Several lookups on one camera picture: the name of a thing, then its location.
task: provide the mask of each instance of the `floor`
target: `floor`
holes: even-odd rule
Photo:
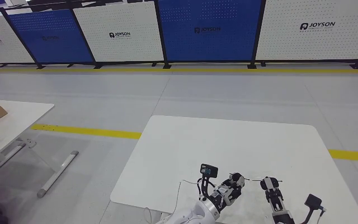
[[[245,68],[174,65],[175,68]],[[48,102],[39,123],[142,132],[152,115],[310,124],[328,149],[358,151],[357,73],[265,72],[350,69],[346,64],[269,65],[261,72],[53,72],[0,69],[0,99]],[[0,169],[0,204],[12,224],[146,223],[143,209],[110,202],[137,140],[29,130],[53,159],[79,156],[42,199],[52,171],[21,150]],[[335,160],[358,200],[358,161]],[[152,213],[158,219],[158,213]]]

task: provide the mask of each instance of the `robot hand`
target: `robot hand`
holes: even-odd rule
[[[267,202],[271,204],[272,217],[274,218],[275,224],[295,224],[290,211],[286,210],[283,203],[283,196],[279,189],[279,181],[276,178],[265,177],[260,181],[262,190],[265,191]],[[326,211],[321,206],[322,200],[316,196],[310,194],[306,202],[304,203],[309,207],[309,213],[304,222],[301,224],[307,224],[314,210],[322,210],[319,216],[322,216]]]
[[[202,164],[200,172],[201,191],[203,196],[196,202],[193,209],[182,209],[159,221],[157,224],[215,224],[221,211],[226,206],[231,206],[241,195],[244,187],[244,177],[239,173],[230,174],[220,186],[215,187],[211,195],[208,195],[208,184],[213,185],[209,179],[216,178],[218,168]]]

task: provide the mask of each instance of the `table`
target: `table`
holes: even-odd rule
[[[327,212],[320,223],[353,224],[358,205],[329,155],[317,130],[310,125],[244,122],[153,116],[131,154],[111,194],[111,201],[172,213],[178,184],[201,177],[201,164],[219,168],[211,182],[220,184],[230,172],[249,179],[273,176],[296,223],[308,213],[304,202],[312,193]],[[178,207],[192,207],[196,185],[181,184]],[[319,212],[310,223],[316,223]],[[270,204],[259,182],[246,181],[242,195],[225,208],[218,222],[273,223]]]
[[[46,182],[46,184],[39,190],[37,196],[42,198],[48,189],[53,185],[56,179],[61,175],[64,169],[69,165],[73,158],[78,154],[77,151],[73,151],[63,164],[58,164],[54,161],[46,150],[41,150],[37,142],[26,137],[23,133],[26,129],[31,127],[36,121],[42,118],[48,111],[50,111],[55,105],[53,104],[40,104],[35,102],[17,102],[17,101],[4,101],[0,100],[0,106],[2,106],[8,114],[0,118],[0,166],[8,161],[17,151],[19,151],[25,145],[33,150],[47,165],[53,170],[54,174]],[[20,137],[22,143],[14,148],[7,155],[1,154],[1,152],[8,147],[12,142]]]

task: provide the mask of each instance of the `yellow stripe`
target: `yellow stripe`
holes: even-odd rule
[[[358,73],[358,69],[243,69],[243,68],[1,68],[0,72],[230,72],[230,73]]]
[[[48,130],[50,132],[64,132],[72,134],[88,134],[92,136],[106,136],[115,138],[139,139],[142,135],[139,132],[125,132],[122,130],[104,130],[94,128],[66,127],[58,125],[34,124],[32,130]],[[358,160],[358,151],[328,150],[332,158],[342,160]]]
[[[358,160],[357,151],[344,151],[344,150],[329,150],[332,158],[339,158],[342,160]]]
[[[121,130],[104,130],[104,129],[93,129],[93,128],[77,128],[77,127],[66,127],[58,125],[47,125],[47,124],[34,124],[31,127],[32,130],[48,130],[51,132],[65,132],[73,134],[89,134],[92,136],[107,136],[115,138],[132,138],[139,139],[142,135],[139,132],[124,132]]]

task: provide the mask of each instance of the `perforated panel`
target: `perforated panel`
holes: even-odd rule
[[[92,62],[70,10],[9,15],[40,63]]]
[[[357,0],[267,0],[256,59],[356,59],[357,9]]]
[[[154,2],[74,9],[98,62],[163,60]]]
[[[250,60],[261,0],[161,0],[168,60]]]
[[[31,56],[22,45],[3,16],[0,16],[0,63],[33,63]]]

